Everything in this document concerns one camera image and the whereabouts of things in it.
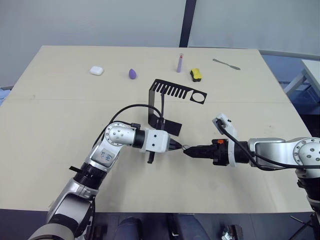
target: beige tabletop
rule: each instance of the beige tabletop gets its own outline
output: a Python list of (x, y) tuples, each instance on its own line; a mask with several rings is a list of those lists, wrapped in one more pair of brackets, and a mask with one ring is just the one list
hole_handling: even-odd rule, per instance
[[(179, 54), (182, 71), (176, 72)], [(218, 59), (241, 70), (212, 61)], [(104, 68), (101, 76), (91, 66)], [(137, 79), (128, 78), (133, 68)], [(190, 69), (199, 68), (201, 82)], [(43, 46), (0, 107), (0, 208), (48, 209), (80, 167), (101, 129), (122, 107), (148, 103), (154, 79), (207, 93), (204, 105), (166, 97), (164, 116), (182, 123), (182, 144), (221, 138), (212, 124), (225, 113), (238, 139), (310, 136), (255, 49)], [(147, 109), (118, 120), (148, 127)], [(180, 150), (148, 154), (125, 147), (100, 187), (99, 212), (276, 213), (310, 211), (294, 170), (214, 166)]]

